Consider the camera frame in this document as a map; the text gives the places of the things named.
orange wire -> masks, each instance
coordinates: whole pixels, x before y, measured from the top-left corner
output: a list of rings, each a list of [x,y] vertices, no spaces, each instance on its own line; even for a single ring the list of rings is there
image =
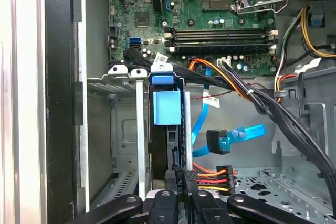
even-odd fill
[[[213,171],[207,170],[207,169],[201,167],[200,165],[197,165],[196,163],[193,163],[193,165],[196,166],[197,168],[201,169],[202,171],[206,172],[206,173],[213,173]]]
[[[218,176],[218,175],[220,175],[220,174],[223,174],[223,173],[225,173],[225,172],[226,172],[226,170],[221,170],[221,171],[219,171],[218,173],[199,174],[198,176],[199,176],[199,177],[216,177],[216,176]]]
[[[297,77],[297,75],[296,75],[296,74],[287,74],[287,75],[285,75],[285,76],[281,76],[281,77],[279,78],[279,80],[278,80],[278,90],[279,90],[279,91],[281,90],[280,84],[281,84],[284,80],[289,79],[289,78],[293,78],[293,77]],[[281,100],[282,100],[282,98],[280,97],[280,98],[277,99],[277,102],[281,102]]]
[[[199,62],[199,63],[202,63],[202,64],[204,64],[204,65],[207,65],[207,66],[209,66],[210,68],[212,68],[212,69],[214,69],[214,70],[216,70],[216,72],[221,76],[221,77],[223,77],[233,88],[234,88],[234,90],[237,92],[237,93],[239,93],[242,97],[244,97],[245,99],[247,99],[247,100],[249,100],[250,101],[250,99],[247,97],[247,95],[245,94],[245,93],[243,93],[241,90],[239,90],[239,88],[231,81],[231,79],[227,76],[227,75],[225,75],[219,68],[217,68],[215,65],[213,65],[212,63],[210,63],[210,62],[208,62],[208,61],[206,61],[206,60],[202,60],[202,59],[194,59],[193,61],[192,61],[192,63],[190,64],[190,69],[191,69],[191,67],[193,67],[194,65],[193,65],[193,63],[194,62]]]

blue plastic latch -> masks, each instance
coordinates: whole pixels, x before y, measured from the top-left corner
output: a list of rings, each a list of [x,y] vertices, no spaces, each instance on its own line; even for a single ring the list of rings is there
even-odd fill
[[[240,127],[229,131],[227,137],[219,138],[219,148],[223,151],[229,152],[231,144],[244,142],[247,140],[255,139],[257,137],[264,136],[266,129],[263,124],[256,125],[250,128]]]
[[[181,93],[158,91],[153,93],[154,125],[181,124]]]
[[[153,85],[172,85],[174,84],[174,77],[173,76],[153,76],[152,77],[152,84]]]

yellow wire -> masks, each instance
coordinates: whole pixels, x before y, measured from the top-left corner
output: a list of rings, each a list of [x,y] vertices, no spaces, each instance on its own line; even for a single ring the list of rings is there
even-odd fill
[[[324,58],[329,58],[329,57],[335,57],[335,55],[332,54],[327,54],[325,52],[320,52],[314,48],[312,45],[309,35],[308,35],[308,29],[307,29],[307,11],[308,9],[305,8],[301,14],[301,30],[303,33],[304,40],[306,41],[307,45],[309,46],[310,50],[315,52],[317,55],[324,57]]]
[[[216,190],[216,191],[229,191],[226,188],[215,187],[215,186],[199,186],[199,189],[209,189],[209,190]]]

red wire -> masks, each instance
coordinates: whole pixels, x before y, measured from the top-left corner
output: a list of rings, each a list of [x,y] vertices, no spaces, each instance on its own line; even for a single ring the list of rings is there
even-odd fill
[[[192,97],[191,100],[198,100],[198,99],[203,99],[203,98],[208,98],[208,97],[220,97],[221,95],[229,94],[232,93],[232,91],[227,91],[221,94],[214,94],[214,95],[207,95],[205,97]]]
[[[207,180],[207,179],[198,179],[196,180],[199,183],[210,183],[210,184],[220,184],[227,182],[227,179],[221,179],[221,180]]]

sata port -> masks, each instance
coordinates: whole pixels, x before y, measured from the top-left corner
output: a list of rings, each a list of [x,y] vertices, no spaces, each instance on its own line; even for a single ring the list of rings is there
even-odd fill
[[[130,47],[134,49],[141,49],[141,44],[131,44]]]
[[[130,44],[141,44],[141,38],[130,38],[129,43]]]

